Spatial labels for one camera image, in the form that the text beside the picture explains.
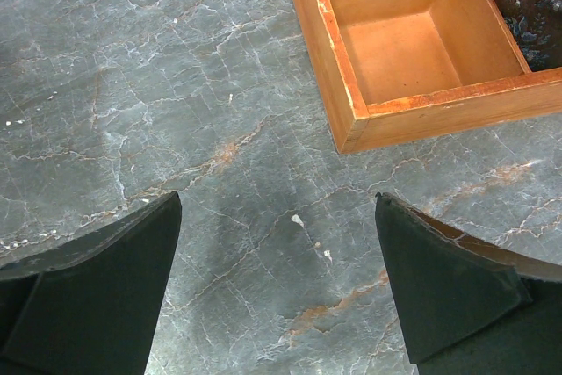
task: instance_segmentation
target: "empty compartment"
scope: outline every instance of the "empty compartment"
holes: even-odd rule
[[[367,104],[530,72],[492,0],[330,0]]]

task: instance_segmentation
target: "black plastic object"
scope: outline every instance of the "black plastic object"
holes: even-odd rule
[[[562,373],[562,267],[483,242],[389,194],[376,221],[420,375]]]
[[[171,193],[0,269],[0,374],[144,373],[181,211]]]

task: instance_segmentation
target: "box bottom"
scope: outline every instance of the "box bottom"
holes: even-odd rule
[[[341,28],[366,104],[460,87],[429,12]]]

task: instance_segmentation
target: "orange wooden box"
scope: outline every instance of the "orange wooden box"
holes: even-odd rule
[[[494,0],[293,1],[342,153],[562,111]]]

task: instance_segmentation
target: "marble floor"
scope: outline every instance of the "marble floor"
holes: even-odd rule
[[[338,155],[291,0],[0,0],[0,82],[0,263],[180,192],[149,375],[413,373],[377,191],[562,263],[562,116]]]

